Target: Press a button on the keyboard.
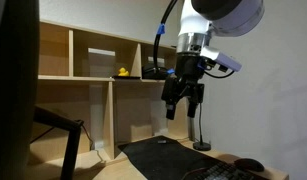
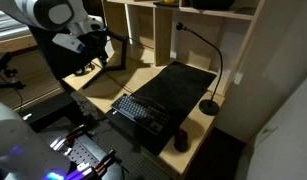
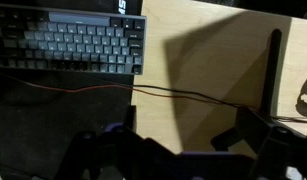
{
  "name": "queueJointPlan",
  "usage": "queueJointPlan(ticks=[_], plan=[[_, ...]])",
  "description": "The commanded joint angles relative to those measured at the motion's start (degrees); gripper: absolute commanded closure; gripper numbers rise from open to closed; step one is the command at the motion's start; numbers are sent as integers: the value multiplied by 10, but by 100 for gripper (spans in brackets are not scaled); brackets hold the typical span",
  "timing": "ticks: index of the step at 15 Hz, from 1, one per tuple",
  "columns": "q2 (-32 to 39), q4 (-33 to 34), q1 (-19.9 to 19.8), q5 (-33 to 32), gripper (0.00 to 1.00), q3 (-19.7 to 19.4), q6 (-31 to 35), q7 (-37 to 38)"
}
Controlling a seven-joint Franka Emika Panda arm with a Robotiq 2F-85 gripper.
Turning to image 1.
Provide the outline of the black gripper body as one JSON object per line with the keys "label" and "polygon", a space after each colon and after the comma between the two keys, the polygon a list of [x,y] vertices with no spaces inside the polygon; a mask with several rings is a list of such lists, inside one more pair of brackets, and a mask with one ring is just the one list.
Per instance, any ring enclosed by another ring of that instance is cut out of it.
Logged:
{"label": "black gripper body", "polygon": [[204,71],[200,64],[201,58],[197,55],[178,54],[175,73],[166,78],[161,99],[167,104],[176,104],[187,97],[193,103],[202,103],[204,85],[199,84],[198,80]]}

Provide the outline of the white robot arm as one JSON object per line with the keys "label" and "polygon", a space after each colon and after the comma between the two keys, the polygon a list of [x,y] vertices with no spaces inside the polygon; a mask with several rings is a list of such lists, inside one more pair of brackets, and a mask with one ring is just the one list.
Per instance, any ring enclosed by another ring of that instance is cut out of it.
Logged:
{"label": "white robot arm", "polygon": [[199,80],[207,70],[218,66],[235,73],[241,64],[210,46],[214,36],[238,37],[254,29],[264,15],[264,0],[185,0],[176,46],[175,72],[164,84],[161,99],[166,102],[166,117],[175,117],[176,105],[189,100],[189,117],[203,102],[204,85]]}

